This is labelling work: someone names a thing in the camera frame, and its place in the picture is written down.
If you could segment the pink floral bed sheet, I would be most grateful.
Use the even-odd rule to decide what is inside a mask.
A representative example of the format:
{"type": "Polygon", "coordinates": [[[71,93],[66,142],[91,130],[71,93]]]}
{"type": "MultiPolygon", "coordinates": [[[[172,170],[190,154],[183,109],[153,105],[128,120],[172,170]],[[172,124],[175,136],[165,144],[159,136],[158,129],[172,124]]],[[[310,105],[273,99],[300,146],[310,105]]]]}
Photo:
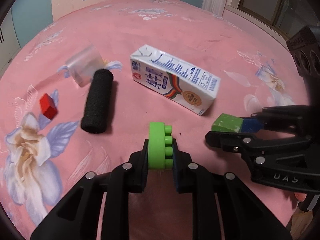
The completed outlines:
{"type": "Polygon", "coordinates": [[[172,126],[179,148],[214,173],[234,172],[283,223],[295,212],[291,192],[253,183],[238,154],[204,142],[222,113],[249,116],[263,107],[304,105],[303,79],[282,46],[249,35],[209,12],[178,0],[114,0],[76,11],[39,32],[1,78],[1,203],[29,238],[37,224],[88,171],[109,172],[142,148],[149,123],[172,126]],[[133,80],[130,55],[148,44],[221,79],[202,116],[133,80]],[[80,127],[88,87],[65,77],[62,66],[93,45],[114,70],[108,129],[80,127]],[[41,113],[47,93],[58,113],[41,113]]]}

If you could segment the white wardrobe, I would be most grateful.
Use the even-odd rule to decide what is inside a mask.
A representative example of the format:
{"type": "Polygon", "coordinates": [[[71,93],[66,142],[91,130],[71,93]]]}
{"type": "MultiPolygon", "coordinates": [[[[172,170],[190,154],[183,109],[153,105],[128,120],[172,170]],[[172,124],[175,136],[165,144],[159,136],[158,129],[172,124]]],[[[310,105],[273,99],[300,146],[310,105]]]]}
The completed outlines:
{"type": "Polygon", "coordinates": [[[2,77],[8,66],[20,51],[14,23],[12,20],[12,11],[8,11],[1,24],[1,42],[0,42],[0,76],[2,77]]]}

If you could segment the clear plastic cup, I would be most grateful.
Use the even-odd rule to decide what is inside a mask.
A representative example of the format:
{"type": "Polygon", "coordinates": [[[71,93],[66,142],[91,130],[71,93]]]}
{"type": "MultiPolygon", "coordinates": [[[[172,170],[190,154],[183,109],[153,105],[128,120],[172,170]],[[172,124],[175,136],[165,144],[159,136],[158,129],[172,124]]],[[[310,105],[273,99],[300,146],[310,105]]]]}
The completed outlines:
{"type": "Polygon", "coordinates": [[[104,68],[104,62],[97,48],[90,45],[70,57],[66,66],[76,84],[84,87],[91,82],[97,70],[104,68]]]}

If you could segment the red block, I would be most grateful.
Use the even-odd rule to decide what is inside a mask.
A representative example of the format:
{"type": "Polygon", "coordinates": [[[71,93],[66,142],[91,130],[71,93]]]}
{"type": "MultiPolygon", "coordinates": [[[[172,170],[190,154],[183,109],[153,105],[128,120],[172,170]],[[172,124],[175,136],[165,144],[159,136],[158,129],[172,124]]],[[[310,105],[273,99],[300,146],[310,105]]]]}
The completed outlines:
{"type": "Polygon", "coordinates": [[[52,120],[58,113],[57,107],[55,106],[54,100],[45,93],[39,100],[41,113],[46,118],[52,120]]]}

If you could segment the black foam roll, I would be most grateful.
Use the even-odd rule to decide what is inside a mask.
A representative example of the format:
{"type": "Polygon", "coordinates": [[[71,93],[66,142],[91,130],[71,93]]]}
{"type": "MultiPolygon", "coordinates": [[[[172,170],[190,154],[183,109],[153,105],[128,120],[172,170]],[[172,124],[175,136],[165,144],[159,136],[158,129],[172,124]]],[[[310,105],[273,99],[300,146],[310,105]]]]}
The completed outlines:
{"type": "Polygon", "coordinates": [[[80,125],[85,132],[100,134],[107,130],[113,78],[108,69],[99,69],[94,73],[80,125]]]}

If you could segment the green cube block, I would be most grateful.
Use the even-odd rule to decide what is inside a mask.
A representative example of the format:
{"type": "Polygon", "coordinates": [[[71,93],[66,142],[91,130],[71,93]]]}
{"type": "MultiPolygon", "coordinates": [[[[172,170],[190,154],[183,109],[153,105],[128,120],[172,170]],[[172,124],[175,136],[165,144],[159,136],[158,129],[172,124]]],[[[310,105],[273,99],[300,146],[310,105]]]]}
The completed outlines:
{"type": "Polygon", "coordinates": [[[243,118],[222,113],[212,124],[211,131],[239,133],[243,118]]]}

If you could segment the white milk carton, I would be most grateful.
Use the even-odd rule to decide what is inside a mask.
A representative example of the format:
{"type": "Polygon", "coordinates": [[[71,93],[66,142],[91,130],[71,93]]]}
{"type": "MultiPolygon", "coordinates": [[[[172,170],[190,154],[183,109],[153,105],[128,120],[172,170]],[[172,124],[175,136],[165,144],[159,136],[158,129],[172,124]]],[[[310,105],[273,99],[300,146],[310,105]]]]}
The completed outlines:
{"type": "Polygon", "coordinates": [[[150,45],[130,55],[133,80],[201,116],[213,104],[221,79],[150,45]]]}

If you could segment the dark framed window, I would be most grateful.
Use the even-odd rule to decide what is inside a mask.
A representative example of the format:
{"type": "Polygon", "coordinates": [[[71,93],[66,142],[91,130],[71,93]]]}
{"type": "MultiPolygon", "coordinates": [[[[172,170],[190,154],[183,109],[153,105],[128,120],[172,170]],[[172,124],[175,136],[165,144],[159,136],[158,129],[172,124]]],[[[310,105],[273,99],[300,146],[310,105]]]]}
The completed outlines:
{"type": "Polygon", "coordinates": [[[306,25],[319,26],[319,16],[308,0],[236,0],[233,7],[259,20],[284,39],[306,25]]]}

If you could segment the green toy brick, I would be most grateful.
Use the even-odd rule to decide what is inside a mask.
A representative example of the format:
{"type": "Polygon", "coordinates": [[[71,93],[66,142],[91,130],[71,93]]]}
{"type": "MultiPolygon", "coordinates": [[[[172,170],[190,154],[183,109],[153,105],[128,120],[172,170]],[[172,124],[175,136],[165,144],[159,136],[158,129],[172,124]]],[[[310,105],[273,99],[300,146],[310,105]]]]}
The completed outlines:
{"type": "Polygon", "coordinates": [[[148,142],[148,166],[152,170],[173,167],[172,126],[163,122],[150,122],[148,142]]]}

